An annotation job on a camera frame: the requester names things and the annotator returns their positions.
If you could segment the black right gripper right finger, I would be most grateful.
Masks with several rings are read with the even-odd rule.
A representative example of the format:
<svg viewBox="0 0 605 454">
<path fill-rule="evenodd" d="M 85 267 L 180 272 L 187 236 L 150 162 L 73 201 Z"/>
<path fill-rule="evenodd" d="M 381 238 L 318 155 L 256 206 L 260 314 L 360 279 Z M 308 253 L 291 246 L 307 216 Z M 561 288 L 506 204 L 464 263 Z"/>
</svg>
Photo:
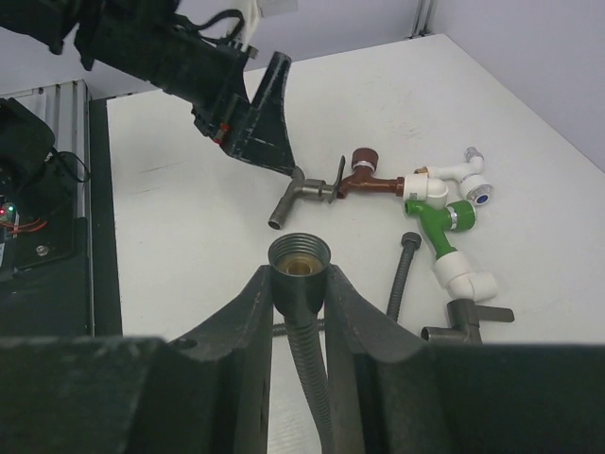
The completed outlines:
<svg viewBox="0 0 605 454">
<path fill-rule="evenodd" d="M 338 453 L 600 453 L 604 349 L 421 340 L 328 271 Z"/>
</svg>

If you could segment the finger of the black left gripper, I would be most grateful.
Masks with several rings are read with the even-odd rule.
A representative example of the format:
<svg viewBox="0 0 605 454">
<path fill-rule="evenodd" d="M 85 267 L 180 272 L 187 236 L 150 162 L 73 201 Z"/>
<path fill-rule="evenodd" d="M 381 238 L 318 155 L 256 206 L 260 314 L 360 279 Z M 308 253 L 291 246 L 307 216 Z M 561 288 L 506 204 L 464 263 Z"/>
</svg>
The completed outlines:
<svg viewBox="0 0 605 454">
<path fill-rule="evenodd" d="M 221 149 L 252 166 L 292 176 L 296 162 L 285 122 L 285 87 L 291 58 L 275 52 L 250 101 L 236 97 Z"/>
</svg>

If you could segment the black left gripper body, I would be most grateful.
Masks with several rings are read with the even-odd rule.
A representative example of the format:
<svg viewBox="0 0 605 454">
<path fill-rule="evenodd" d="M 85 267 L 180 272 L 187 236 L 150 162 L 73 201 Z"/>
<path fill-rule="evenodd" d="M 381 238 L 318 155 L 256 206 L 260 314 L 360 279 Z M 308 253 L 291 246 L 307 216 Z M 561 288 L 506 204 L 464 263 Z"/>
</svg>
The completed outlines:
<svg viewBox="0 0 605 454">
<path fill-rule="evenodd" d="M 75 47 L 83 67 L 96 61 L 190 102 L 202 135 L 223 142 L 234 96 L 243 95 L 249 53 L 235 46 L 246 24 L 224 9 L 201 25 L 177 12 L 178 1 L 84 1 Z"/>
</svg>

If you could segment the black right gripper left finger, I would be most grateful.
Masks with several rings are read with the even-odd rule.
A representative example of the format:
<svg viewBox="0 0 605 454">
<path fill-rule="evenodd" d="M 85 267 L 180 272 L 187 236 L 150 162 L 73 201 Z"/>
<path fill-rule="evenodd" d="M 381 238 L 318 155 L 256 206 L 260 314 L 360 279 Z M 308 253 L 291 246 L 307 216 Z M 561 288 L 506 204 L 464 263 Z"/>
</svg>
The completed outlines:
<svg viewBox="0 0 605 454">
<path fill-rule="evenodd" d="M 171 342 L 1 341 L 5 453 L 263 453 L 273 323 L 269 271 Z"/>
</svg>

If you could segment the grey metal faucet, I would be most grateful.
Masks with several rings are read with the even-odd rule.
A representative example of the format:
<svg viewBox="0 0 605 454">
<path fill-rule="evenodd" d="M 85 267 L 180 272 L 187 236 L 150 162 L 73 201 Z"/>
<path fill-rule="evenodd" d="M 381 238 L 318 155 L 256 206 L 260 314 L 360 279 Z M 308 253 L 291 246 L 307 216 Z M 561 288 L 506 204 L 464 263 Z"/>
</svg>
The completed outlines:
<svg viewBox="0 0 605 454">
<path fill-rule="evenodd" d="M 337 176 L 333 183 L 327 183 L 325 180 L 306 178 L 303 170 L 296 166 L 285 193 L 279 199 L 268 218 L 268 226 L 274 230 L 282 230 L 297 200 L 305 199 L 332 203 L 337 198 L 337 193 L 343 179 L 345 164 L 346 158 L 345 156 L 341 156 Z"/>
</svg>

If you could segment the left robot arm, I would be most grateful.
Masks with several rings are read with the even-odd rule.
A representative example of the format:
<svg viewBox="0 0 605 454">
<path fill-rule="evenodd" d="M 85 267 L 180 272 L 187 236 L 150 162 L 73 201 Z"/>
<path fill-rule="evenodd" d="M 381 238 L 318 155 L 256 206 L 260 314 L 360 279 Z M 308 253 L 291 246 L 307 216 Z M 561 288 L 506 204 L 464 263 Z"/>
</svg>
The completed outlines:
<svg viewBox="0 0 605 454">
<path fill-rule="evenodd" d="M 1 26 L 55 55 L 73 34 L 86 70 L 100 61 L 189 102 L 196 128 L 226 155 L 294 176 L 298 168 L 285 122 L 290 57 L 274 53 L 249 96 L 244 69 L 252 50 L 243 42 L 245 13 L 227 8 L 195 24 L 179 6 L 147 0 L 4 1 Z"/>
</svg>

